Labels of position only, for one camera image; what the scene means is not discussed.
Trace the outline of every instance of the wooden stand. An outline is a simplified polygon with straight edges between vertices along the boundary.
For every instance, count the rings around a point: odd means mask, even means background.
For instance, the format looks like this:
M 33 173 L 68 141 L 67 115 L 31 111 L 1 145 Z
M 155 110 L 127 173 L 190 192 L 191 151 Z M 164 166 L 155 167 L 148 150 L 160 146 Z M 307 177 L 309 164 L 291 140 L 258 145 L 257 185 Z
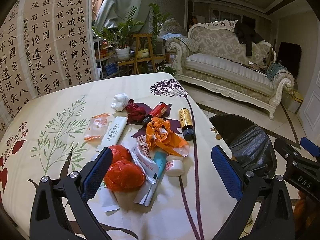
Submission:
M 135 50 L 134 59 L 131 58 L 130 60 L 127 60 L 127 61 L 118 62 L 118 67 L 119 67 L 119 66 L 124 66 L 124 65 L 134 64 L 133 74 L 136 75 L 137 73 L 139 74 L 138 62 L 152 61 L 153 72 L 156 72 L 155 59 L 162 59 L 162 60 L 164 60 L 165 57 L 164 57 L 164 56 L 154 56 L 154 55 L 153 55 L 152 44 L 151 44 L 152 34 L 151 34 L 151 33 L 137 33 L 137 34 L 133 34 L 132 36 L 133 36 L 134 38 L 136 38 L 136 50 Z M 144 57 L 144 58 L 139 58 L 139 59 L 138 59 L 138 51 L 139 51 L 140 37 L 147 37 L 147 38 L 148 38 L 148 46 L 149 46 L 150 56 L 149 56 L 149 57 Z
M 152 44 L 151 44 L 151 33 L 143 34 L 143 33 L 138 33 L 138 34 L 133 34 L 132 37 L 136 38 L 136 51 L 134 54 L 134 68 L 133 68 L 133 74 L 135 75 L 137 73 L 137 66 L 138 66 L 138 51 L 139 51 L 139 44 L 140 44 L 140 37 L 147 37 L 148 38 L 148 46 L 149 46 L 149 53 L 150 53 L 150 58 L 153 66 L 153 72 L 156 72 L 156 65 L 155 65 L 155 59 L 153 57 L 153 49 L 152 49 Z M 139 62 L 142 61 L 148 61 L 148 58 L 142 58 L 139 60 Z

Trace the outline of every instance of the floral tablecloth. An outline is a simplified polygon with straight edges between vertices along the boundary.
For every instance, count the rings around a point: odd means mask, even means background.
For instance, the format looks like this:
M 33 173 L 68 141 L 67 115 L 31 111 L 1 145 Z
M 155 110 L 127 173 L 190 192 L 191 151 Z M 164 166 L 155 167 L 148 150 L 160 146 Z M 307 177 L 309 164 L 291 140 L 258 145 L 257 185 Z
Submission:
M 159 102 L 168 104 L 170 114 L 166 118 L 180 136 L 178 111 L 190 109 L 196 139 L 190 141 L 190 153 L 184 159 L 185 173 L 181 177 L 164 175 L 150 207 L 133 203 L 135 191 L 116 193 L 120 210 L 102 212 L 97 194 L 88 201 L 93 213 L 101 224 L 126 228 L 139 239 L 212 239 L 236 200 L 229 196 L 212 164 L 211 149 L 221 145 L 229 157 L 231 151 L 193 99 L 167 73 L 96 81 L 30 101 L 0 144 L 0 192 L 5 210 L 29 234 L 31 208 L 41 177 L 64 178 L 91 160 L 99 142 L 84 143 L 83 133 L 92 116 L 105 112 L 111 119 L 127 115 L 125 111 L 115 113 L 110 107 L 118 93 L 128 94 L 147 109 Z M 127 125 L 120 142 L 144 133 L 141 125 Z M 74 221 L 69 205 L 65 210 L 69 221 Z M 122 231 L 108 234 L 113 239 L 134 239 Z

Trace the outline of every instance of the red bottle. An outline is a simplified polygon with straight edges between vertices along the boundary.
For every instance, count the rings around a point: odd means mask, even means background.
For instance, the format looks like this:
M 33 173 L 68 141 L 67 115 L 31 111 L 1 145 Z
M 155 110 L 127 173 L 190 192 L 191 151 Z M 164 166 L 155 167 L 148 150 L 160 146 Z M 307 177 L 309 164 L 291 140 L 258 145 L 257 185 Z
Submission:
M 161 117 L 165 111 L 167 111 L 168 106 L 164 102 L 160 102 L 151 112 L 143 119 L 142 125 L 147 128 L 148 123 L 151 122 L 151 118 Z

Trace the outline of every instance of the cardboard box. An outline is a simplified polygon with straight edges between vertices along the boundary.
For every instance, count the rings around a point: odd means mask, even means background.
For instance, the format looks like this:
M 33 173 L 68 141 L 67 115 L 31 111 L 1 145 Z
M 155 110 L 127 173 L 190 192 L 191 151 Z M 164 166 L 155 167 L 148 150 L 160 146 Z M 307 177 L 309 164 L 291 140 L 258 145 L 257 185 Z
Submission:
M 282 98 L 281 98 L 281 103 L 284 105 L 284 107 L 292 113 L 297 113 L 301 103 L 295 101 L 291 95 L 289 95 L 288 93 L 286 93 L 285 91 L 283 91 L 282 93 Z
M 176 56 L 175 53 L 169 53 L 169 52 L 166 52 L 165 53 L 165 61 L 169 64 L 172 63 L 172 60 L 174 59 L 174 57 Z

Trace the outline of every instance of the white box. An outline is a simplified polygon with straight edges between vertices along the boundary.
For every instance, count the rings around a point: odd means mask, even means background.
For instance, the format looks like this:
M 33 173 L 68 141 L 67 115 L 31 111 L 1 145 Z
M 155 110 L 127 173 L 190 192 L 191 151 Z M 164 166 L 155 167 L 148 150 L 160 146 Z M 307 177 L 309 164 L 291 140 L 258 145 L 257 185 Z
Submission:
M 282 98 L 281 98 L 281 103 L 284 105 L 284 107 L 292 112 L 292 113 L 297 113 L 301 104 L 295 100 L 292 99 L 292 97 L 283 91 L 282 93 Z

